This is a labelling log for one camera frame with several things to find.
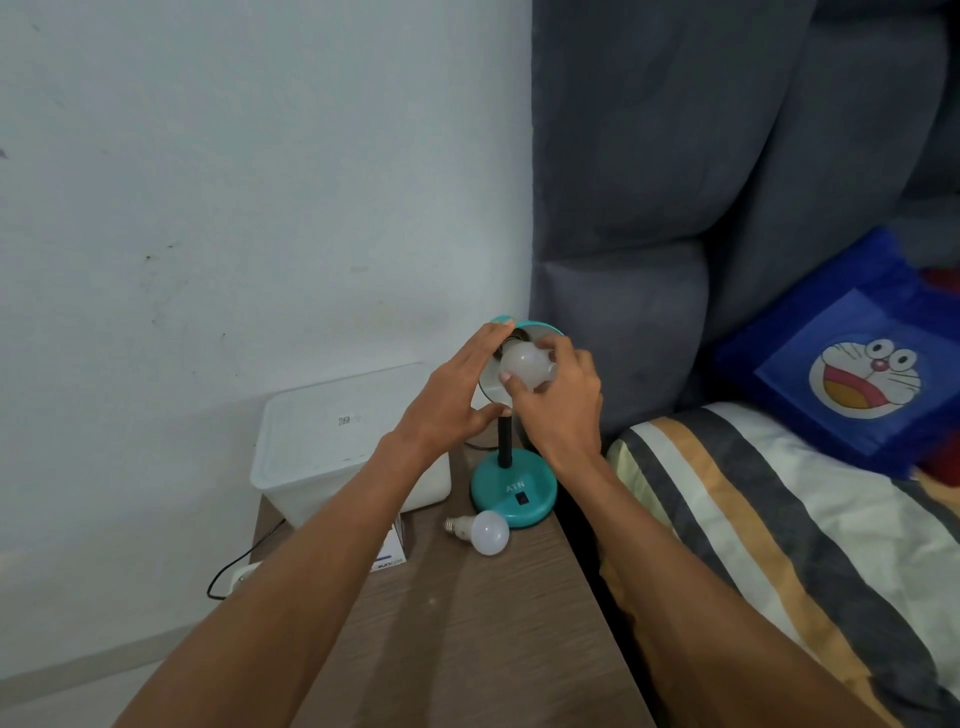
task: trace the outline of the cartoon character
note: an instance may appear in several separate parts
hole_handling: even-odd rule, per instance
[[[834,344],[810,367],[810,387],[834,412],[872,420],[896,412],[920,394],[916,363],[916,352],[897,349],[890,339],[866,346]]]

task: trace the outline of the person's right hand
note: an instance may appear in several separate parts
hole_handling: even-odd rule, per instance
[[[503,377],[503,386],[530,441],[563,479],[600,455],[600,377],[590,352],[574,351],[566,336],[545,336],[537,346],[554,350],[556,379],[542,393],[531,392],[517,376]]]

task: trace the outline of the lamp shade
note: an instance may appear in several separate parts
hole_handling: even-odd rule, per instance
[[[493,322],[502,324],[511,318],[513,317],[497,316],[493,319]],[[501,404],[506,404],[508,407],[512,407],[514,401],[510,395],[507,394],[507,390],[504,389],[503,384],[500,382],[500,359],[503,356],[504,349],[515,344],[517,341],[536,342],[548,334],[559,333],[561,332],[558,328],[545,324],[542,321],[517,322],[514,332],[491,357],[490,361],[487,362],[487,366],[484,367],[480,375],[480,390],[484,393],[484,396],[490,401],[500,402]]]

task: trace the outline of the person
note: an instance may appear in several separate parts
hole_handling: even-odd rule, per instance
[[[420,475],[509,413],[470,403],[513,328],[483,326],[433,373],[364,468],[187,636],[116,728],[293,720]],[[884,725],[630,495],[601,455],[591,355],[562,336],[541,345],[555,351],[556,379],[534,393],[508,377],[514,410],[588,518],[653,647],[684,676],[685,711],[702,725],[738,728]]]

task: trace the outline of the table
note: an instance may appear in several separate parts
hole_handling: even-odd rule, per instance
[[[370,575],[296,728],[653,728],[553,514],[490,558],[444,532],[474,513],[469,474],[485,455],[452,451],[450,497],[404,514],[407,563]],[[279,519],[264,500],[256,536]]]

